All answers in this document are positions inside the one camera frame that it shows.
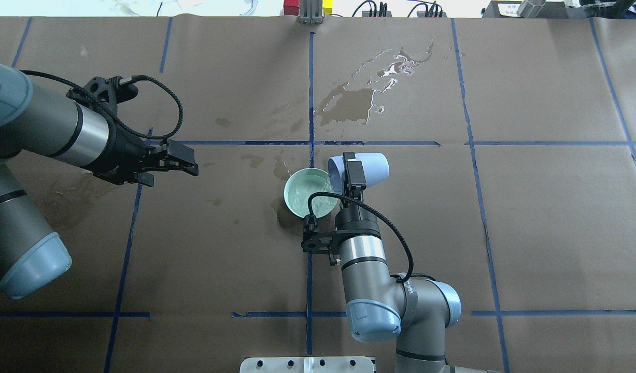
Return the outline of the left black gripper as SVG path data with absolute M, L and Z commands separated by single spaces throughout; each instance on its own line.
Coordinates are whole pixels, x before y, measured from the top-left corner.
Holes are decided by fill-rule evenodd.
M 153 139 L 152 135 L 131 129 L 117 116 L 119 104 L 137 97 L 135 83 L 140 81 L 165 89 L 163 83 L 149 76 L 94 77 L 84 87 L 71 83 L 66 96 L 79 108 L 80 130 L 72 147 L 79 156 L 88 157 L 87 161 L 81 159 L 78 166 L 116 185 L 138 183 L 154 187 L 151 171 L 182 171 L 197 177 L 199 166 L 194 149 L 174 140 L 162 140 L 154 148 L 148 146 L 144 140 Z

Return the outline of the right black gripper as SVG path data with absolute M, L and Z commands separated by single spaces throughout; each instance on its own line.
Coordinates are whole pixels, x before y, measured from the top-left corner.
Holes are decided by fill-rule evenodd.
M 336 257 L 341 254 L 341 245 L 348 239 L 359 236 L 381 238 L 378 220 L 383 219 L 382 213 L 361 201 L 367 187 L 363 162 L 356 158 L 354 152 L 344 152 L 342 156 L 344 195 L 312 194 L 308 199 L 309 214 L 303 220 L 303 252 L 327 255 L 330 265 L 337 265 Z M 320 232 L 318 218 L 312 208 L 312 200 L 316 196 L 333 197 L 345 204 L 336 215 L 334 231 Z

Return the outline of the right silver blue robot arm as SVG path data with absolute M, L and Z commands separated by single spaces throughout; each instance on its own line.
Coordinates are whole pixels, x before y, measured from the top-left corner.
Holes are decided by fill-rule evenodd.
M 345 313 L 353 339 L 362 343 L 395 341 L 396 372 L 469 372 L 446 358 L 445 331 L 458 323 L 462 304 L 457 291 L 429 275 L 414 272 L 414 259 L 398 228 L 366 205 L 364 191 L 389 177 L 381 153 L 344 152 L 328 160 L 332 192 L 307 199 L 301 247 L 324 254 L 341 267 Z M 379 223 L 396 235 L 408 269 L 392 274 Z

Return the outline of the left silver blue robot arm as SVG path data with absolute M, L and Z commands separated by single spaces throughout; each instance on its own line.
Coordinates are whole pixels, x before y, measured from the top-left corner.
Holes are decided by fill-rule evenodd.
M 178 119 L 168 134 L 144 134 L 119 117 L 119 106 L 138 96 L 139 82 L 153 83 L 175 102 Z M 72 266 L 59 232 L 12 169 L 13 159 L 30 153 L 114 185 L 152 187 L 155 172 L 199 174 L 194 150 L 173 139 L 182 125 L 178 95 L 145 74 L 79 85 L 0 63 L 0 295 L 25 298 Z

